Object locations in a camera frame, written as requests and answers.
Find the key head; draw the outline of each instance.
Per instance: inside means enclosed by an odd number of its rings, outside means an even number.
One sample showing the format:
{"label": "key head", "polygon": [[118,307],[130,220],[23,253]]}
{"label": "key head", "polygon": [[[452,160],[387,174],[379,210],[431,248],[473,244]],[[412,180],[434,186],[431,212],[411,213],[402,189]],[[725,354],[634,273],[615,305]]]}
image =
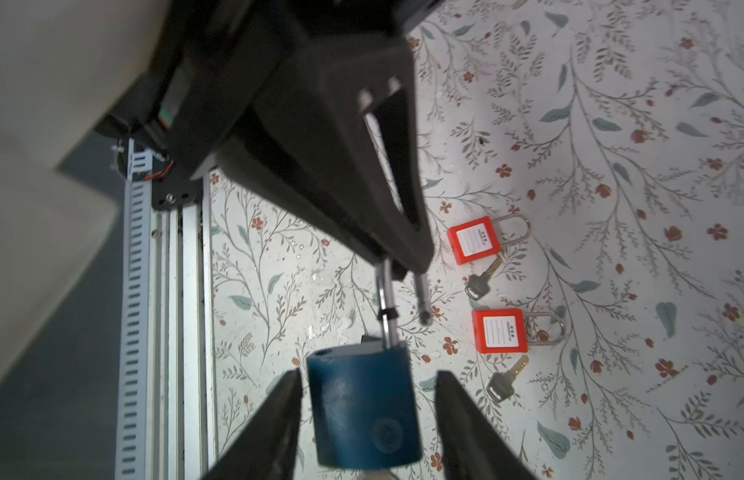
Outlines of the key head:
{"label": "key head", "polygon": [[489,394],[489,398],[492,398],[492,401],[495,403],[500,403],[506,398],[513,396],[515,390],[511,382],[514,378],[513,375],[508,375],[508,372],[496,372],[492,375],[489,384],[486,386],[486,392]]}
{"label": "key head", "polygon": [[471,274],[468,277],[468,283],[465,285],[465,292],[473,300],[479,300],[489,293],[489,278],[486,275]]}

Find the white label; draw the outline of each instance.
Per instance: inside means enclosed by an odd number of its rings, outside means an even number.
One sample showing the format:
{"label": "white label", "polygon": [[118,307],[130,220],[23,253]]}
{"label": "white label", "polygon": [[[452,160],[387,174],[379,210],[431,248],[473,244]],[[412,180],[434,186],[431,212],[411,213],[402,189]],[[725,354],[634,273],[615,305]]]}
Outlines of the white label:
{"label": "white label", "polygon": [[512,348],[519,346],[514,316],[485,316],[484,335],[489,348]]}
{"label": "white label", "polygon": [[492,249],[492,242],[489,241],[484,224],[457,230],[457,240],[463,249],[463,256],[476,255]]}

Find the key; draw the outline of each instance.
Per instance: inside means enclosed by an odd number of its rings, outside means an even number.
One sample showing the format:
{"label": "key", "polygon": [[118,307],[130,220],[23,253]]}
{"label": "key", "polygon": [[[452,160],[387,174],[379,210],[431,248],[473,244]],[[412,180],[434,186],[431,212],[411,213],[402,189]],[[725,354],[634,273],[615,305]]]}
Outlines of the key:
{"label": "key", "polygon": [[495,273],[495,270],[500,268],[501,264],[502,257],[498,255],[497,258],[495,258],[495,261],[492,262],[492,265],[490,265],[483,274],[471,274],[468,277],[468,283],[465,285],[465,292],[470,298],[478,300],[489,293],[489,279],[492,278],[492,274]]}
{"label": "key", "polygon": [[495,373],[492,378],[489,379],[489,385],[486,386],[486,391],[489,393],[489,398],[495,403],[500,403],[506,398],[513,396],[515,390],[513,389],[513,380],[519,375],[521,370],[524,370],[526,364],[529,363],[529,357],[524,355],[518,362],[514,363],[511,370],[504,373]]}

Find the floral pattern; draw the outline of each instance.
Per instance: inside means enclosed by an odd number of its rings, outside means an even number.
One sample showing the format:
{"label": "floral pattern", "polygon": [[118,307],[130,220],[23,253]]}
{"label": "floral pattern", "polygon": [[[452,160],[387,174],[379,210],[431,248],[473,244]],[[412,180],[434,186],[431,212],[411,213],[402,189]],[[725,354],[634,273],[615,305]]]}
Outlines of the floral pattern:
{"label": "floral pattern", "polygon": [[[396,284],[423,438],[400,478],[443,477],[433,379],[451,370],[541,478],[744,478],[744,1],[448,0],[409,35],[435,256],[434,325]],[[373,269],[211,177],[217,435],[223,451],[290,369],[379,330]],[[491,291],[463,289],[446,230],[520,212]],[[509,222],[501,235],[517,233]],[[518,355],[475,350],[471,310],[555,311]],[[559,334],[530,317],[527,335]],[[317,465],[303,398],[296,478]]]}

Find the dark gray floor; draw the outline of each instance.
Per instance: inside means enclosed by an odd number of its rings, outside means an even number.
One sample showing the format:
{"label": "dark gray floor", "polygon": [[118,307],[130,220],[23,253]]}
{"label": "dark gray floor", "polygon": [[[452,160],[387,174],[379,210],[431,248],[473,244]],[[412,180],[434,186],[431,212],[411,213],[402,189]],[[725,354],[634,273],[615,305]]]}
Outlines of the dark gray floor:
{"label": "dark gray floor", "polygon": [[[92,134],[60,167],[123,204],[113,140]],[[123,218],[0,386],[0,479],[113,478]]]}

